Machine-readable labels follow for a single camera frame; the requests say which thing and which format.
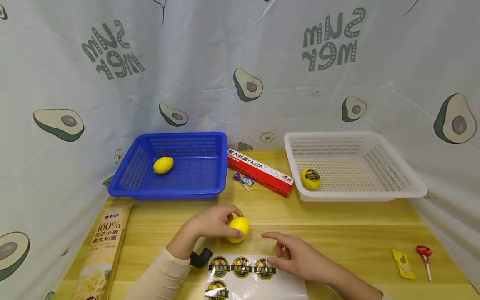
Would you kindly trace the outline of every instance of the red lollipop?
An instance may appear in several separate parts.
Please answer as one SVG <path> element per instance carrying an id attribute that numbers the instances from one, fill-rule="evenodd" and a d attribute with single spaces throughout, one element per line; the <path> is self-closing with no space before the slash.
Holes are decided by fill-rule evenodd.
<path id="1" fill-rule="evenodd" d="M 429 256 L 432 254 L 430 248 L 424 245 L 417 246 L 417 253 L 423 258 L 423 262 L 427 267 L 428 280 L 432 281 L 432 274 L 430 273 L 430 262 L 428 261 Z"/>

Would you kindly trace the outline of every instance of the black object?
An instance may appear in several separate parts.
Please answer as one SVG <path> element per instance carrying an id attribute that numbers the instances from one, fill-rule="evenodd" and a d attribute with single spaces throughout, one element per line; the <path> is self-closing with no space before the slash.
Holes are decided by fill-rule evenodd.
<path id="1" fill-rule="evenodd" d="M 190 265 L 197 268 L 203 268 L 208 264 L 208 261 L 212 255 L 213 253 L 208 248 L 204 248 L 200 255 L 198 255 L 195 251 L 192 251 L 192 254 L 190 255 Z"/>

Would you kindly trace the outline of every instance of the hand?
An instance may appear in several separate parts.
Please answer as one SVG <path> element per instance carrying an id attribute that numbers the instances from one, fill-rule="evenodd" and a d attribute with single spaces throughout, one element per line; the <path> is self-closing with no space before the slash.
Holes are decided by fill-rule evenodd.
<path id="1" fill-rule="evenodd" d="M 235 205 L 219 205 L 197 214 L 184 226 L 193 230 L 198 237 L 241 239 L 243 233 L 227 225 L 233 220 L 233 214 L 243 216 Z"/>
<path id="2" fill-rule="evenodd" d="M 343 267 L 318 252 L 301 238 L 280 232 L 264 232 L 262 237 L 276 240 L 276 257 L 268 262 L 275 268 L 306 281 L 331 285 Z"/>
<path id="3" fill-rule="evenodd" d="M 243 233 L 227 225 L 227 221 L 233 219 L 233 214 L 243 216 L 235 205 L 215 206 L 195 215 L 167 245 L 168 252 L 177 258 L 188 260 L 199 237 L 241 239 Z"/>

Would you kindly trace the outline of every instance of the white curtain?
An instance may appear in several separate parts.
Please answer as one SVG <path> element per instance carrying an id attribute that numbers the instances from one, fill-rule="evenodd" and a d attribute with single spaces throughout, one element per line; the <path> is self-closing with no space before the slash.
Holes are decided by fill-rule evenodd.
<path id="1" fill-rule="evenodd" d="M 55 291 L 136 136 L 213 130 L 240 150 L 282 149 L 292 131 L 383 134 L 480 288 L 480 2 L 0 4 L 2 299 Z"/>

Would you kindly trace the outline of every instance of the lemon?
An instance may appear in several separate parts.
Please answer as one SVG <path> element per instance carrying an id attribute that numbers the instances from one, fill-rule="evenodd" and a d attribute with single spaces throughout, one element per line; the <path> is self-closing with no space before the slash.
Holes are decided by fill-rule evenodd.
<path id="1" fill-rule="evenodd" d="M 153 172 L 157 174 L 165 174 L 173 167 L 173 158 L 164 156 L 156 160 L 153 164 Z"/>
<path id="2" fill-rule="evenodd" d="M 230 226 L 232 228 L 235 228 L 235 229 L 238 229 L 241 232 L 243 232 L 243 238 L 241 238 L 241 239 L 227 238 L 228 241 L 230 241 L 234 244 L 240 243 L 241 241 L 243 241 L 247 237 L 248 232 L 250 231 L 250 222 L 248 221 L 247 218 L 245 218 L 243 216 L 239 216 L 239 217 L 236 217 L 235 219 L 231 220 L 228 223 L 228 226 Z"/>
<path id="3" fill-rule="evenodd" d="M 300 174 L 301 183 L 309 190 L 316 190 L 320 187 L 322 180 L 314 169 L 306 168 Z"/>

